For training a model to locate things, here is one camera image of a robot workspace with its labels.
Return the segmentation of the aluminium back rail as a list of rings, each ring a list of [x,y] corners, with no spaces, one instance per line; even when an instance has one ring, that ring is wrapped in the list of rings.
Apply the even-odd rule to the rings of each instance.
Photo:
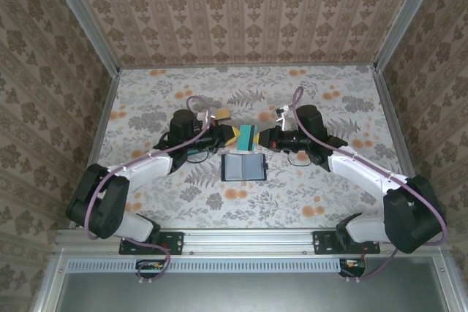
[[[233,67],[311,67],[311,66],[371,66],[375,64],[371,61],[343,61],[343,62],[288,62],[288,63],[231,63],[231,64],[186,64],[186,65],[139,65],[139,66],[121,66],[119,71],[126,69],[192,69],[192,68],[233,68]]]

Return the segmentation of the aluminium corner post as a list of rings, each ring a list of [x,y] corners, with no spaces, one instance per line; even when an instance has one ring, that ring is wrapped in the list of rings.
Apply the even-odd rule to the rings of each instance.
[[[423,0],[404,0],[398,15],[396,16],[396,19],[374,60],[374,67],[377,72],[382,72],[387,66],[422,2]]]
[[[84,0],[66,0],[79,24],[91,42],[111,79],[118,77],[120,65],[114,57],[104,34],[91,14],[90,7]]]

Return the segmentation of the small black controller board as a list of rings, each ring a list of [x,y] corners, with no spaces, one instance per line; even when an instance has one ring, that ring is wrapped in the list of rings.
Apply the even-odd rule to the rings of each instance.
[[[364,259],[340,259],[339,275],[345,278],[360,278],[366,269]]]
[[[142,279],[155,279],[165,268],[164,259],[141,259],[135,263],[136,276]]]

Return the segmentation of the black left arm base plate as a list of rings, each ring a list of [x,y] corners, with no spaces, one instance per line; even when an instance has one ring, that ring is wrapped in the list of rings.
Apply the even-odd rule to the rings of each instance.
[[[157,232],[148,237],[146,244],[161,246],[171,255],[181,255],[184,247],[184,234],[183,232]],[[124,239],[121,239],[118,252],[120,255],[137,256],[163,254],[159,249],[137,245]]]

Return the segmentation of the navy blue card holder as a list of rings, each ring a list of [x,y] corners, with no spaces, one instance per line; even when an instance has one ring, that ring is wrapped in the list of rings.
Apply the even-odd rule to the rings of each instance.
[[[264,154],[226,153],[221,157],[221,181],[258,181],[267,179],[268,164]]]

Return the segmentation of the aluminium mounting rail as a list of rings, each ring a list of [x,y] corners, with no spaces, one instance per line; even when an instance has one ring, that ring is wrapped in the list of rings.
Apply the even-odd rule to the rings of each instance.
[[[183,232],[184,247],[180,256],[264,257],[313,256],[312,233],[324,229],[176,229]],[[74,254],[117,254],[121,239],[90,240],[83,229],[61,230],[56,238],[58,250]]]

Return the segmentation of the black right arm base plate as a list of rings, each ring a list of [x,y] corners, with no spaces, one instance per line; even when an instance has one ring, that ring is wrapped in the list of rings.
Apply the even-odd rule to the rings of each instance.
[[[347,233],[336,230],[312,233],[314,253],[326,254],[379,254],[380,245],[372,241],[355,242]]]

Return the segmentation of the grey metal sheet panel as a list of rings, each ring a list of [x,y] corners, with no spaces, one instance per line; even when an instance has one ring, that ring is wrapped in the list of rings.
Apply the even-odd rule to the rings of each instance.
[[[427,270],[347,282],[336,274],[71,274],[57,312],[448,312]]]

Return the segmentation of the aluminium lower frame bar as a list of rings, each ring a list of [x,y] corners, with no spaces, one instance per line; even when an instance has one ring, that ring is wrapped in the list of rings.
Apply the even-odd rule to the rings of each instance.
[[[432,259],[436,270],[437,281],[440,285],[442,295],[441,300],[445,303],[447,312],[457,312],[458,304],[453,295],[453,286],[447,271],[445,260],[440,254],[438,256],[434,256]]]
[[[33,312],[56,312],[67,274],[67,264],[68,259],[62,255],[52,255]]]

